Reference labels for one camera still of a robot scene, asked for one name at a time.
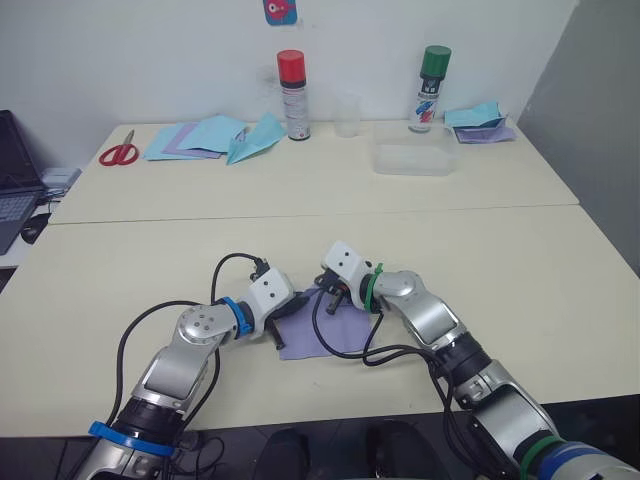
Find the white wall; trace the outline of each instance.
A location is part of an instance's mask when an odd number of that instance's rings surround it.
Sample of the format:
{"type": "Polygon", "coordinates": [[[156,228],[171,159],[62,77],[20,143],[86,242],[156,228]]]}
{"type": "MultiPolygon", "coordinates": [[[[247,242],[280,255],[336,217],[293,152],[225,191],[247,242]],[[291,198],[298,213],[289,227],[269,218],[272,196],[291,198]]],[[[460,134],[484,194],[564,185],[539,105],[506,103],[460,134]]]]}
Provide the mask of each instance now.
{"type": "Polygon", "coordinates": [[[0,0],[0,108],[37,160],[82,165],[124,122],[280,114],[275,54],[307,57],[311,115],[335,88],[365,118],[402,118],[423,49],[453,50],[442,108],[497,99],[520,115],[577,0],[298,0],[270,27],[261,0],[0,0]]]}

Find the green ring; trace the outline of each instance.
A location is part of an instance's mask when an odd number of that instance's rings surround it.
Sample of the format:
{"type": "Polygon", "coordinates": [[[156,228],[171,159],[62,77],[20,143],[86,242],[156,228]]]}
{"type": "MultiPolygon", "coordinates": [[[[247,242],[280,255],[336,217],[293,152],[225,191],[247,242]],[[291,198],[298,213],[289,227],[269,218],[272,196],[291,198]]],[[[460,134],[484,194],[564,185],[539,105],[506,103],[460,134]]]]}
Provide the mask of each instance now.
{"type": "Polygon", "coordinates": [[[531,462],[536,458],[536,456],[549,445],[554,443],[560,443],[563,440],[561,438],[556,437],[555,435],[550,435],[548,437],[541,438],[536,443],[531,445],[527,453],[522,458],[522,463],[520,464],[520,480],[527,480],[527,474],[529,472],[529,467],[531,466],[531,462]]]}
{"type": "Polygon", "coordinates": [[[364,309],[367,312],[371,312],[371,300],[373,298],[373,285],[376,283],[378,276],[382,273],[382,264],[379,263],[375,272],[369,279],[369,285],[367,285],[367,296],[364,298],[364,309]]]}

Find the spray can label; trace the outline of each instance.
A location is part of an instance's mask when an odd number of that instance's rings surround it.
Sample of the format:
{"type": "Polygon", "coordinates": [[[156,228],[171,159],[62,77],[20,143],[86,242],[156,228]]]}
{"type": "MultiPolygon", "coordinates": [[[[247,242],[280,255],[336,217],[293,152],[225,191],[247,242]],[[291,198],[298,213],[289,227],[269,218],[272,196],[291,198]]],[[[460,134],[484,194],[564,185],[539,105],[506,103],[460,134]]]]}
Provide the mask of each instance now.
{"type": "Polygon", "coordinates": [[[304,140],[311,135],[307,112],[307,93],[303,88],[282,87],[284,115],[287,119],[287,135],[294,140],[304,140]]]}
{"type": "Polygon", "coordinates": [[[418,94],[418,105],[415,110],[415,122],[416,123],[429,123],[433,120],[436,114],[436,106],[438,104],[437,93],[422,93],[418,94]]]}

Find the sticker on wall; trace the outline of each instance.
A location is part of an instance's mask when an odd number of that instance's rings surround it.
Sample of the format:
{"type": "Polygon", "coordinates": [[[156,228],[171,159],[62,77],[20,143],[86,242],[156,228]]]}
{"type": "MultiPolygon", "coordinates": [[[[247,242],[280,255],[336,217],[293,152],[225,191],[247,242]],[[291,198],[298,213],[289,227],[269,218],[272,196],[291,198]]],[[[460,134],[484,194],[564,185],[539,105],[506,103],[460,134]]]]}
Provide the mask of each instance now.
{"type": "Polygon", "coordinates": [[[295,25],[298,21],[296,0],[262,0],[269,25],[295,25]]]}

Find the gray wall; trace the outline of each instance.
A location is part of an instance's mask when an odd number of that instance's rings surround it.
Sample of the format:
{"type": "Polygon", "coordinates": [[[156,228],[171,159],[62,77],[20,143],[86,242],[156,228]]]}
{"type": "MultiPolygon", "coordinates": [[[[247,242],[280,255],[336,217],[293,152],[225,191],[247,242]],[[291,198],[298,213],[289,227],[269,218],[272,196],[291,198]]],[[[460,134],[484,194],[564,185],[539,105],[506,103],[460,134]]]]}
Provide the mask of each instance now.
{"type": "Polygon", "coordinates": [[[518,125],[639,272],[639,0],[580,2],[518,125]]]}

